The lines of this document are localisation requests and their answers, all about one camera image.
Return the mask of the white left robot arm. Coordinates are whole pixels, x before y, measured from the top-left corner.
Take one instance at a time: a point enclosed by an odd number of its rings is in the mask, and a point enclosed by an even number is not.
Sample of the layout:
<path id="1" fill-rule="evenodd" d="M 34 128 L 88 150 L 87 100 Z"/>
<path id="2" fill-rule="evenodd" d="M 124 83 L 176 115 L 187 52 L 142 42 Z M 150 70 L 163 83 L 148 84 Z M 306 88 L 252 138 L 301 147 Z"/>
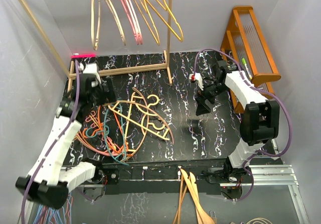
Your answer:
<path id="1" fill-rule="evenodd" d="M 38 160 L 26 177 L 16 180 L 15 186 L 23 194 L 24 200 L 60 209 L 69 193 L 80 184 L 87 180 L 99 183 L 103 179 L 104 172 L 98 168 L 101 164 L 95 160 L 85 159 L 67 171 L 61 168 L 71 143 L 92 108 L 115 102 L 111 78 L 108 77 L 106 86 L 103 86 L 95 74 L 80 75 L 71 97 L 62 98 Z"/>

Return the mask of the pink plastic hanger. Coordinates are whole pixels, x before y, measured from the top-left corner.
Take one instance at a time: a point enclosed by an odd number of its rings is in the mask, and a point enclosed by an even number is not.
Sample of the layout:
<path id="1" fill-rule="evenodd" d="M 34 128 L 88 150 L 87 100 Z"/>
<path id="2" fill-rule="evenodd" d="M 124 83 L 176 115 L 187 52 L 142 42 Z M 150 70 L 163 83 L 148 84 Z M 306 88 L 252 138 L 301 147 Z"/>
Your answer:
<path id="1" fill-rule="evenodd" d="M 127 6 L 126 6 L 126 4 L 125 4 L 125 0 L 120 0 L 120 2 L 121 2 L 121 4 L 122 4 L 122 6 L 123 6 L 123 9 L 124 9 L 124 11 L 125 11 L 125 13 L 126 13 L 126 16 L 127 16 L 127 18 L 128 18 L 128 21 L 129 21 L 129 23 L 130 23 L 130 26 L 131 26 L 131 28 L 132 28 L 130 15 L 129 15 L 129 12 L 128 12 L 128 8 L 127 8 Z"/>
<path id="2" fill-rule="evenodd" d="M 133 30 L 133 34 L 134 34 L 134 38 L 136 40 L 136 44 L 137 45 L 142 45 L 142 35 L 141 35 L 141 30 L 140 30 L 140 26 L 137 20 L 137 16 L 134 10 L 134 7 L 131 3 L 131 0 L 125 0 L 125 4 L 128 8 L 128 12 L 130 15 L 130 19 L 131 19 L 131 24 L 132 24 L 132 30 Z"/>

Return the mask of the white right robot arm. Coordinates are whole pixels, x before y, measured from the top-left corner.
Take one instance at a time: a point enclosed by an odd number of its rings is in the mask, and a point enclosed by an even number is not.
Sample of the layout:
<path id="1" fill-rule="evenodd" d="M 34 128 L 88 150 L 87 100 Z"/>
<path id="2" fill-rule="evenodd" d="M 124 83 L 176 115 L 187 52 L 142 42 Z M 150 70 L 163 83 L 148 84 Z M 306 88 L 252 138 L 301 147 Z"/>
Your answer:
<path id="1" fill-rule="evenodd" d="M 280 106 L 276 101 L 268 100 L 246 78 L 244 71 L 232 71 L 226 61 L 214 64 L 214 78 L 207 78 L 211 84 L 203 84 L 201 74 L 190 74 L 191 82 L 198 84 L 195 96 L 196 115 L 209 114 L 211 109 L 206 101 L 215 102 L 215 97 L 232 90 L 241 103 L 244 113 L 240 124 L 240 141 L 236 149 L 226 158 L 223 169 L 214 175 L 229 182 L 237 181 L 249 170 L 248 163 L 253 156 L 271 139 L 278 135 Z"/>

